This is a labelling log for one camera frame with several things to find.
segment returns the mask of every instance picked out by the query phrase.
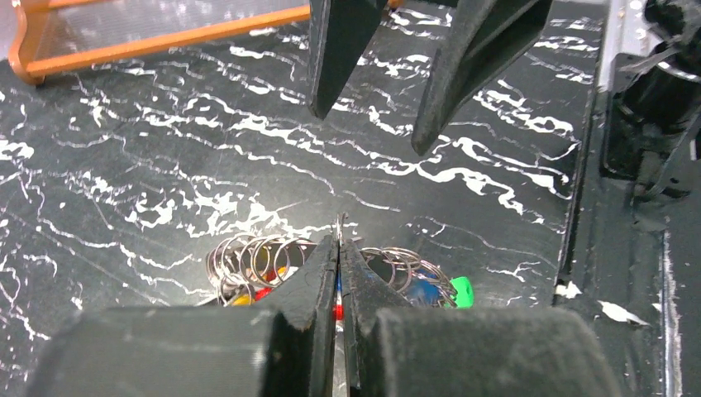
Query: orange wooden tray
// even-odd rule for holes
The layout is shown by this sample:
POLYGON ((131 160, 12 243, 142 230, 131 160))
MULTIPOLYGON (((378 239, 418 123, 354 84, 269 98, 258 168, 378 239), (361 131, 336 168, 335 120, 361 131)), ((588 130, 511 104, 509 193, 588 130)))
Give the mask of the orange wooden tray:
MULTIPOLYGON (((51 34, 45 30, 52 12, 65 7, 109 1, 111 0, 13 0, 18 23, 15 39, 7 55, 12 70, 25 83, 38 85, 44 82, 48 74, 234 36, 263 27, 304 21, 309 19, 310 13, 309 6, 304 5, 67 55, 36 58, 42 36, 51 34)), ((396 8, 402 2, 403 0, 389 0, 389 6, 396 8)))

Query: blue object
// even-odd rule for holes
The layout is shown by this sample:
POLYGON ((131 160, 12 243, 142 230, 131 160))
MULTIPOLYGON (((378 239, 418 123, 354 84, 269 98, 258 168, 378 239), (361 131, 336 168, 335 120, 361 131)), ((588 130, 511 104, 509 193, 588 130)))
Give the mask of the blue object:
POLYGON ((407 288, 407 300, 412 306, 437 306, 441 292, 426 280, 414 279, 407 288))

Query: marble tabletop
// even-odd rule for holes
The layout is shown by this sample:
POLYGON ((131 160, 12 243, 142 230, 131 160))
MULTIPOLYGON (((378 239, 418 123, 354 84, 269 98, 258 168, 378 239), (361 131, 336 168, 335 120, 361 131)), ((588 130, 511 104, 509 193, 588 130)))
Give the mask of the marble tabletop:
POLYGON ((478 305, 551 304, 604 16, 556 2, 423 158, 409 135, 449 8, 384 22, 324 122, 304 106, 305 23, 42 88, 3 61, 0 395, 75 310, 195 304, 221 239, 315 239, 341 211, 348 236, 468 276, 478 305))

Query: yellow object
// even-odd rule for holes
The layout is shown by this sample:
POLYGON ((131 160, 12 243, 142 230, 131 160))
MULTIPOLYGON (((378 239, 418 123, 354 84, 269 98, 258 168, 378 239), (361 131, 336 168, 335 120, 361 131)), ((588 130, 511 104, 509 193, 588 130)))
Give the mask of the yellow object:
POLYGON ((244 306, 244 305, 249 305, 254 303, 255 301, 248 296, 248 294, 242 295, 233 302, 231 302, 231 306, 244 306))

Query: white paint chip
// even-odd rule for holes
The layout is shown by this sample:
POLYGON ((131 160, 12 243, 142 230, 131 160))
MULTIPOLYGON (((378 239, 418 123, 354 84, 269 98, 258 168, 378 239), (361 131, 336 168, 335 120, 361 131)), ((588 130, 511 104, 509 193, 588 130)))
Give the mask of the white paint chip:
POLYGON ((645 322, 642 318, 637 317, 635 314, 627 311, 626 309, 618 306, 617 304, 612 304, 610 302, 605 302, 599 300, 601 304, 602 311, 613 321, 618 321, 619 323, 634 323, 638 325, 650 325, 645 322))
POLYGON ((579 287, 570 281, 567 285, 558 285, 555 287, 555 295, 564 296, 567 299, 573 299, 575 296, 582 294, 579 287))

